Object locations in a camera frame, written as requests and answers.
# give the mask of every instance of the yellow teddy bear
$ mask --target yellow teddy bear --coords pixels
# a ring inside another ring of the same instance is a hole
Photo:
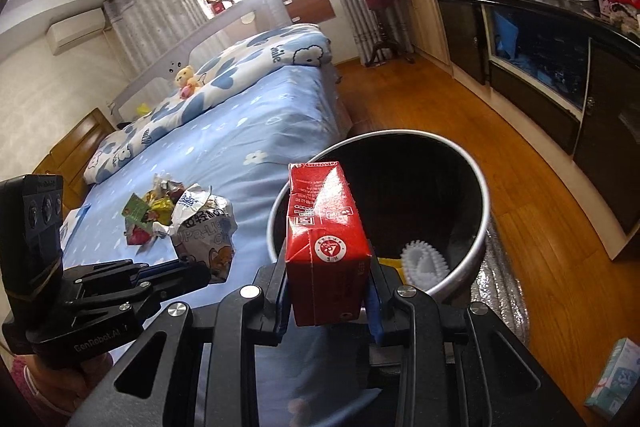
[[[175,83],[180,90],[180,98],[186,100],[193,93],[202,87],[200,79],[195,77],[195,70],[192,66],[187,66],[178,71],[175,75]]]

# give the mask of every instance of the red juice box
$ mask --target red juice box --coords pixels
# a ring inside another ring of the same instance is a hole
[[[289,165],[285,257],[299,326],[358,318],[371,252],[338,162]]]

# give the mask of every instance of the wooden headboard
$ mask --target wooden headboard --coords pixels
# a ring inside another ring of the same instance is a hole
[[[64,179],[63,216],[82,205],[89,193],[84,170],[100,142],[114,131],[113,125],[95,108],[50,150],[34,174],[59,174]]]

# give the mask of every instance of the blue bed sheet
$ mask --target blue bed sheet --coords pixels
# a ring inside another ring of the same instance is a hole
[[[91,208],[65,249],[65,267],[116,259],[153,265],[174,259],[169,239],[158,239],[148,249],[127,246],[120,214],[132,192],[144,194],[156,172],[169,173],[185,185],[211,185],[214,194],[233,203],[238,222],[232,238],[236,256],[226,283],[182,299],[192,307],[203,306],[251,283],[257,269],[270,262],[266,224],[287,182],[287,165],[306,161],[343,138],[334,116],[333,71],[331,66],[284,66],[174,129],[95,185],[86,198]],[[340,425],[369,403],[377,391],[361,391],[354,373],[359,342],[353,330],[297,328],[291,322],[280,346],[257,347],[260,425]]]

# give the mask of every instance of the tissue box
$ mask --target tissue box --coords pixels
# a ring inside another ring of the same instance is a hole
[[[618,412],[640,375],[640,347],[629,339],[613,346],[607,365],[591,396],[584,402],[607,420]]]
[[[338,162],[289,165],[285,257],[296,324],[358,318],[371,253]]]

